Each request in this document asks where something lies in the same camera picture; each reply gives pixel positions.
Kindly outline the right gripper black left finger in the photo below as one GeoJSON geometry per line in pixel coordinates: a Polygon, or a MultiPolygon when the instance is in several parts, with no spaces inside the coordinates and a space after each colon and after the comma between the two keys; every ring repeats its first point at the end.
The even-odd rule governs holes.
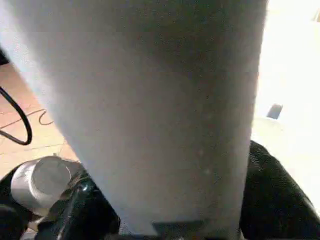
{"type": "Polygon", "coordinates": [[[121,220],[82,169],[38,225],[38,240],[103,240],[118,234],[121,220]]]}

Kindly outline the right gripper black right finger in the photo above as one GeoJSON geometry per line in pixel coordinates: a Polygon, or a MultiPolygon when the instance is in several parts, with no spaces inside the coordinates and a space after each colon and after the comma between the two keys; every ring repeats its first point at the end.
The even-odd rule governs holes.
{"type": "Polygon", "coordinates": [[[320,238],[320,217],[282,164],[250,142],[240,229],[248,240],[320,238]]]}

